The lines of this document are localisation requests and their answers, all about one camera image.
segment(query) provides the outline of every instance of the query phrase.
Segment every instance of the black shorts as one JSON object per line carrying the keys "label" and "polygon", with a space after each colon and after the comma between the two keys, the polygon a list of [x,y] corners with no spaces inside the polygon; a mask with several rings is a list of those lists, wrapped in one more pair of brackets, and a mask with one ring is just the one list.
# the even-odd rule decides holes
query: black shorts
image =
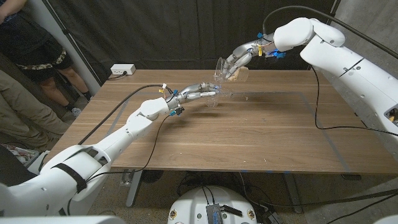
{"label": "black shorts", "polygon": [[63,70],[73,65],[67,51],[52,36],[44,45],[15,58],[13,62],[33,82],[45,81],[56,75],[57,69]]}

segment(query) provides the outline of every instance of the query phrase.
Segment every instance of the power outlet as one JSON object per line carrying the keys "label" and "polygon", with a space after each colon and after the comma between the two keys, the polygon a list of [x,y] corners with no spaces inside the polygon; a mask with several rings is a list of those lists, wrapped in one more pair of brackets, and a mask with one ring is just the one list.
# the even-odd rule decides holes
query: power outlet
{"label": "power outlet", "polygon": [[111,68],[113,75],[122,75],[127,72],[127,75],[132,75],[136,71],[134,64],[114,64]]}

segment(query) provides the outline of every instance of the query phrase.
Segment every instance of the metal stand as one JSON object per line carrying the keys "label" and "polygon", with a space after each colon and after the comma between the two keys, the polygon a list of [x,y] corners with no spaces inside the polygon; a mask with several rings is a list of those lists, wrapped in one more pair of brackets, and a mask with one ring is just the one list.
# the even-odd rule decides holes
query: metal stand
{"label": "metal stand", "polygon": [[134,205],[134,201],[136,199],[136,195],[138,194],[138,190],[139,190],[141,174],[142,174],[142,171],[133,173],[129,194],[127,195],[127,201],[126,201],[127,207],[131,207]]}
{"label": "metal stand", "polygon": [[[299,193],[297,191],[296,181],[294,179],[293,174],[284,174],[285,184],[287,191],[289,192],[290,199],[294,205],[301,204]],[[302,213],[303,209],[301,207],[293,208],[295,213]]]}

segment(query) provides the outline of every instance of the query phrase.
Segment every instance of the wooden table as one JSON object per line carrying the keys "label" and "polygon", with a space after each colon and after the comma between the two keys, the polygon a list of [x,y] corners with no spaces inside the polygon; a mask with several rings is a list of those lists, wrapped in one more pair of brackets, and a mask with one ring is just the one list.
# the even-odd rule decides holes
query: wooden table
{"label": "wooden table", "polygon": [[[77,144],[130,92],[146,84],[166,83],[181,90],[209,77],[211,70],[137,70],[106,82],[46,157]],[[354,111],[320,75],[320,125],[363,126]],[[317,83],[310,71],[251,70],[246,82],[223,85],[232,96],[215,108],[205,99],[184,104],[181,117],[162,126],[148,169],[308,172],[325,174],[397,174],[398,163],[372,131],[314,125]],[[159,88],[141,90],[118,109],[85,144],[94,144],[120,128],[145,100],[161,97]],[[147,162],[163,116],[151,132],[133,142],[113,167],[138,168]]]}

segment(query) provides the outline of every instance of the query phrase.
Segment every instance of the sneaker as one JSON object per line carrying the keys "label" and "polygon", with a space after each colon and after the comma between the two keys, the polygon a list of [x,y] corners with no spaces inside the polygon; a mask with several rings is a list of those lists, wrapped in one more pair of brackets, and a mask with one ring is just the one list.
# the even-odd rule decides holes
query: sneaker
{"label": "sneaker", "polygon": [[77,116],[79,116],[79,114],[81,113],[81,109],[79,108],[73,108],[71,110],[71,112],[73,113],[73,115],[75,116],[75,118],[77,118]]}

